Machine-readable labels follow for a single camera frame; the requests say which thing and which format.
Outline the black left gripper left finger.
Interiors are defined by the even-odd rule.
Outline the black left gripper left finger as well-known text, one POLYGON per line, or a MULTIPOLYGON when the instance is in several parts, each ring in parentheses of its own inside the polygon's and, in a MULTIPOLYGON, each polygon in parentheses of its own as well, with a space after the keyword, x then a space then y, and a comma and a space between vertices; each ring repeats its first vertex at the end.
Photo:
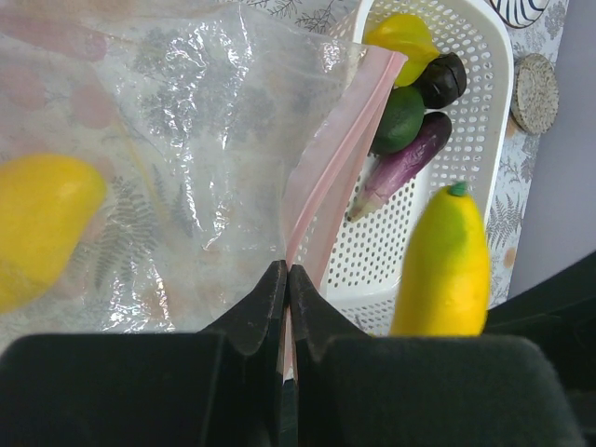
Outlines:
POLYGON ((37 334, 1 356, 5 446, 276 446, 287 266, 200 332, 37 334))

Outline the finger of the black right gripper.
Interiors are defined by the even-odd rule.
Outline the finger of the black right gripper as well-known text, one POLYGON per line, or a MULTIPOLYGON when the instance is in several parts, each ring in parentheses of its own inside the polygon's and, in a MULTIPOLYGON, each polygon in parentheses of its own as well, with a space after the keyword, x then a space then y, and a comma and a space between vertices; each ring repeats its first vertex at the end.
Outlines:
POLYGON ((595 254, 492 308, 486 334, 516 335, 536 344, 569 337, 595 343, 595 254))

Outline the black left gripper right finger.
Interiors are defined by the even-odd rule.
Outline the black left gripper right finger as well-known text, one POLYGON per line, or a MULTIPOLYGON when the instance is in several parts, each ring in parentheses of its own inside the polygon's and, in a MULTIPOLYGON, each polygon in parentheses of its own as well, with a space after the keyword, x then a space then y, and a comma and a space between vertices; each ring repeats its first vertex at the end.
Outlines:
POLYGON ((527 339, 372 337, 288 275, 302 446, 583 446, 551 363, 527 339))

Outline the yellow toy banana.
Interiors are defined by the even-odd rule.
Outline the yellow toy banana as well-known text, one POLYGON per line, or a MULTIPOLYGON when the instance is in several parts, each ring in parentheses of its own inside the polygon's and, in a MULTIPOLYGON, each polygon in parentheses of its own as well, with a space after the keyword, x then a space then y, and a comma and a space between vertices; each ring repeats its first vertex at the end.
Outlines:
POLYGON ((391 336, 478 336, 488 314, 491 262, 484 223, 458 182, 428 201, 403 258, 391 336))

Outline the purple toy eggplant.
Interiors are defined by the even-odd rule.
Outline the purple toy eggplant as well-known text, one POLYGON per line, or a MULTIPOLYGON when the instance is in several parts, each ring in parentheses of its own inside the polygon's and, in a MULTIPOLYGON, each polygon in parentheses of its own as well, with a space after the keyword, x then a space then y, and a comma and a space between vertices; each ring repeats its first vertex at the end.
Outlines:
POLYGON ((426 114, 417 136, 408 146, 395 154, 378 158, 359 189, 348 219, 355 222, 380 210, 445 147, 452 130, 452 120, 445 113, 426 114))

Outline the clear zip top bag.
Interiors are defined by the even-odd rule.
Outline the clear zip top bag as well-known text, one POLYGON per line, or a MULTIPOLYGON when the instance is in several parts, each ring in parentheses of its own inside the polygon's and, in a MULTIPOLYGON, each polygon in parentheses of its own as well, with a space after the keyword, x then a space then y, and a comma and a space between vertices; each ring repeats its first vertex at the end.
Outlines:
POLYGON ((107 194, 2 343, 198 331, 277 260, 321 279, 404 62, 241 4, 3 2, 1 165, 72 156, 107 194))

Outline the green toy avocado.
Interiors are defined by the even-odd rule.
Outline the green toy avocado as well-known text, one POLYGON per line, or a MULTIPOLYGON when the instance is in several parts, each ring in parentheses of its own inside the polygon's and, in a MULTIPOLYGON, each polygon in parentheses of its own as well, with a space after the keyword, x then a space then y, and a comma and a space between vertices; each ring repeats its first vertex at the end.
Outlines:
POLYGON ((371 153, 380 156, 403 150, 417 136, 425 111, 423 99, 415 88, 393 89, 375 133, 371 153))

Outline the yellow toy mango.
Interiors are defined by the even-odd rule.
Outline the yellow toy mango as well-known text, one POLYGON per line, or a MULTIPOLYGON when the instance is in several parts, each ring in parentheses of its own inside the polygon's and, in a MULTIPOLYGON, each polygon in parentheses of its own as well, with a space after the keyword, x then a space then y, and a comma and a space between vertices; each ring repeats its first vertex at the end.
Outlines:
POLYGON ((72 156, 1 165, 1 311, 41 297, 60 278, 106 198, 102 175, 72 156))

